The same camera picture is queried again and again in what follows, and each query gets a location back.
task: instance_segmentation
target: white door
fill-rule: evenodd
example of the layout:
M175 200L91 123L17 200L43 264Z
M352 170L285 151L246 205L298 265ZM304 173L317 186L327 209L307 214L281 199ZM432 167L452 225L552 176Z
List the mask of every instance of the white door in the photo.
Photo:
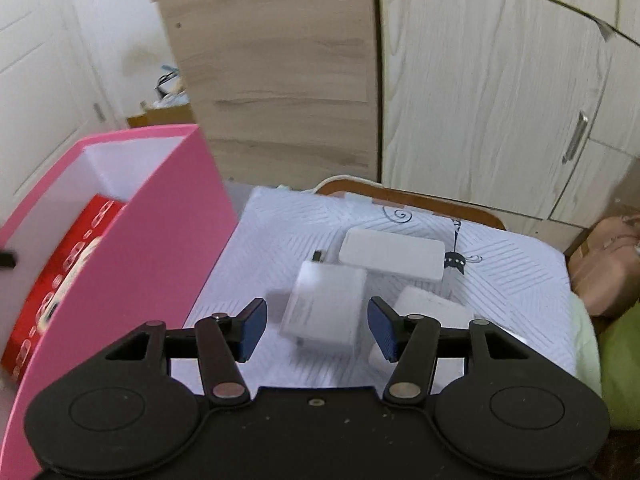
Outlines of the white door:
M548 0L383 7L383 183L549 218L604 88L597 24Z
M79 137L114 129L71 0L0 0L0 222Z

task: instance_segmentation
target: circular mount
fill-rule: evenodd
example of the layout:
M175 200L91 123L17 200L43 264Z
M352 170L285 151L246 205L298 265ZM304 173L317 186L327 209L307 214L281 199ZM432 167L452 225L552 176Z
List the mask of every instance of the circular mount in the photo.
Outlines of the circular mount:
M189 389L142 362L63 378L31 402L24 429L38 459L70 476L129 476L161 463L193 434Z
M552 476L584 466L609 431L602 400L548 365L507 364L449 384L436 400L442 435L491 472Z

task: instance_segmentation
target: bed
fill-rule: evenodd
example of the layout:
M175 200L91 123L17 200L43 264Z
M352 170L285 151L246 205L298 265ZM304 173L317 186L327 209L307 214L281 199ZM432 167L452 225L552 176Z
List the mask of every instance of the bed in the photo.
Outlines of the bed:
M393 304L408 285L434 292L523 337L567 372L580 376L588 370L586 381L597 390L593 329L571 294L564 256L543 242L418 208L260 187L244 192L250 196L241 222L185 326L213 312L235 315L254 297L267 300L267 329L254 356L240 365L252 395L260 386L373 384L380 389L388 380L367 363L373 340L364 327L360 352L353 357L305 351L278 334L302 261L323 250L326 262L337 262L346 231L356 226L436 238L464 260L463 266L445 268L439 283L370 273L367 296ZM194 392L202 391L196 362L176 362L172 375Z

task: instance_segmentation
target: wardrobe handle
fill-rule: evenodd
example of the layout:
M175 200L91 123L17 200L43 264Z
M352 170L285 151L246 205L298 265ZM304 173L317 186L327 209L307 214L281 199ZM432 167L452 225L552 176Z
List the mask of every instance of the wardrobe handle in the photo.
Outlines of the wardrobe handle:
M571 138L571 142L569 142L569 147L566 149L566 153L562 156L563 164L574 160L575 152L578 151L578 146L580 146L582 136L587 131L588 124L589 118L584 114L583 111L580 111L580 113L578 114L578 122L575 125L574 136Z

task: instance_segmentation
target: green blanket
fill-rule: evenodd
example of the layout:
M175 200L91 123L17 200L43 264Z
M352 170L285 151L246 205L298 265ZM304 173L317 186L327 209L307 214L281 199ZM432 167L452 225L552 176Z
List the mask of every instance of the green blanket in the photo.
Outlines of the green blanket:
M602 398L611 427L640 430L640 304L600 335Z

